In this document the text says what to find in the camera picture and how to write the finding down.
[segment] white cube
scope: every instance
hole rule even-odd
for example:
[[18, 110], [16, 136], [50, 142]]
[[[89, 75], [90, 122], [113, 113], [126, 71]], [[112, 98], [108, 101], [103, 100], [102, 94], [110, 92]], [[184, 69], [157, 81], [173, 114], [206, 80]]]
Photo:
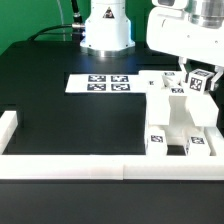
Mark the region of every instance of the white cube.
[[186, 156], [210, 156], [211, 153], [204, 134], [190, 136], [184, 149]]
[[208, 80], [215, 74], [202, 69], [196, 69], [190, 72], [188, 77], [188, 87], [195, 93], [203, 94], [207, 90]]
[[215, 127], [219, 108], [209, 93], [191, 95], [187, 98], [187, 107], [197, 127]]
[[147, 95], [147, 123], [148, 125], [169, 125], [170, 103], [166, 91], [148, 91]]
[[168, 147], [164, 130], [149, 130], [146, 145], [146, 155], [166, 156], [167, 150]]

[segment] black cable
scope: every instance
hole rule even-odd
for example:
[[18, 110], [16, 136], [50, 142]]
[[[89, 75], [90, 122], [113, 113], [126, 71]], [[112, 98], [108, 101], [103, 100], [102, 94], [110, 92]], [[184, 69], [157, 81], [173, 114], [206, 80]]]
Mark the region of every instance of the black cable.
[[31, 37], [29, 37], [27, 40], [29, 41], [33, 41], [35, 40], [39, 35], [42, 35], [43, 33], [50, 31], [50, 30], [56, 30], [56, 29], [62, 29], [62, 28], [72, 28], [72, 24], [65, 24], [65, 25], [58, 25], [58, 26], [51, 26], [48, 28], [45, 28], [43, 30], [40, 30], [39, 32], [37, 32], [36, 34], [32, 35]]
[[79, 7], [78, 7], [78, 3], [77, 0], [71, 0], [72, 3], [72, 9], [73, 9], [73, 19], [75, 23], [82, 23], [82, 16], [79, 12]]
[[76, 0], [71, 0], [72, 2], [72, 9], [74, 13], [79, 13], [79, 7], [78, 7], [78, 3]]
[[65, 33], [40, 33], [38, 36], [42, 36], [42, 35], [71, 35], [71, 34], [81, 35], [81, 34], [83, 34], [83, 33], [80, 33], [80, 32], [65, 32]]

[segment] white border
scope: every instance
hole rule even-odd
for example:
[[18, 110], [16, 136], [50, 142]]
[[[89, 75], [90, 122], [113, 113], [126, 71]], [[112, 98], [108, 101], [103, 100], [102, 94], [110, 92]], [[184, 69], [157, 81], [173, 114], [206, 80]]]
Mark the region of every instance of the white border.
[[[15, 111], [3, 114], [1, 140], [17, 123]], [[1, 155], [0, 179], [224, 180], [224, 156]]]

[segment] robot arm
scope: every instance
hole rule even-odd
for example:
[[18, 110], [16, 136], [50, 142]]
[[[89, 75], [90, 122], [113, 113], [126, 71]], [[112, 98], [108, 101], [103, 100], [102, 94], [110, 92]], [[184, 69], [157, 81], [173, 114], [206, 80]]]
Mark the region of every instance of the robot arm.
[[153, 0], [147, 43], [153, 50], [179, 56], [186, 74], [187, 59], [216, 66], [210, 90], [223, 75], [224, 0]]
[[91, 14], [85, 22], [86, 37], [81, 51], [101, 57], [134, 52], [131, 22], [125, 14], [125, 0], [91, 0]]

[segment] marker cube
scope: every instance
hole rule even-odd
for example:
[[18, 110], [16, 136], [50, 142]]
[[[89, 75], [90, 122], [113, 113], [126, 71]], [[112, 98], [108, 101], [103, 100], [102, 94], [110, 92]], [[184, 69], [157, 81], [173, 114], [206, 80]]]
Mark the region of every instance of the marker cube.
[[186, 156], [210, 156], [211, 150], [204, 135], [192, 135], [184, 147]]
[[166, 156], [167, 142], [164, 130], [149, 130], [148, 141], [146, 145], [146, 155]]
[[215, 74], [202, 69], [196, 69], [190, 72], [188, 77], [188, 87], [195, 93], [203, 94], [204, 91], [208, 90], [209, 81]]

